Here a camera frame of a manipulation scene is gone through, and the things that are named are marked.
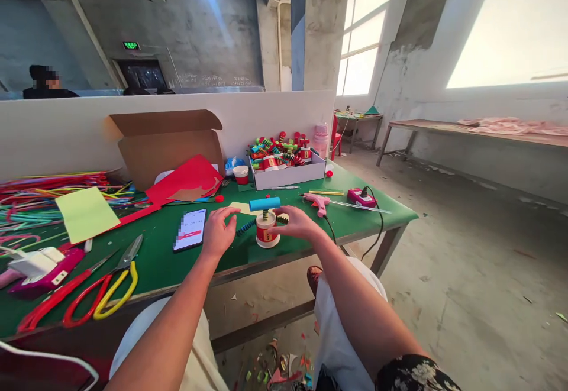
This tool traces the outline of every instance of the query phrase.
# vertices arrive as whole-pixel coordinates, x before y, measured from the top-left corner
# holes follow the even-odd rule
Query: cardboard box
[[[202,154],[225,176],[225,162],[215,130],[221,122],[209,110],[110,115],[123,138],[118,148],[137,190],[146,191],[160,172]]]
[[[287,167],[285,169],[258,172],[252,167],[250,157],[248,158],[248,164],[253,170],[254,185],[257,190],[294,185],[325,177],[325,159],[322,159],[315,153],[312,153],[312,162],[309,164]]]

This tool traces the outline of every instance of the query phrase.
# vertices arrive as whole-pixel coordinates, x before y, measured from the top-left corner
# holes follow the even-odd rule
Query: hand
[[[328,235],[312,221],[304,211],[294,206],[283,206],[274,210],[275,215],[288,214],[289,220],[287,225],[272,227],[270,234],[290,235],[296,238],[302,238],[313,242],[319,238],[328,237]]]
[[[209,219],[205,223],[202,255],[211,256],[216,260],[221,259],[231,243],[233,243],[237,230],[236,215],[231,217],[227,225],[225,225],[225,220],[229,215],[240,211],[238,208],[227,207],[217,209],[209,214]]]

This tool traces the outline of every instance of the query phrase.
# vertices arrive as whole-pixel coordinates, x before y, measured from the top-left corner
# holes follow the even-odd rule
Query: floral fabric
[[[377,391],[461,391],[428,357],[409,354],[383,367],[375,381]]]

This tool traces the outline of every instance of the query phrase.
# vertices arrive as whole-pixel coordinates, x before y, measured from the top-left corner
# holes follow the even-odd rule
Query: concrete floor
[[[420,215],[381,281],[422,346],[464,390],[567,390],[568,324],[556,312],[568,316],[568,218],[400,159],[385,157],[381,168],[375,162],[376,154],[356,150],[337,161]],[[374,239],[350,247],[361,255]],[[262,319],[311,299],[305,272],[314,264],[315,256],[211,289],[211,336],[249,324],[253,313]],[[314,360],[314,321],[309,316],[220,354],[230,389],[242,363],[246,372],[273,336],[281,353]]]

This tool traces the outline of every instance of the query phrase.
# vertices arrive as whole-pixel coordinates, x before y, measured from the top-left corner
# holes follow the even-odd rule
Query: pink bottle
[[[312,140],[312,147],[316,150],[320,157],[325,159],[327,157],[326,149],[330,142],[330,132],[327,123],[320,122],[315,126],[314,139]]]

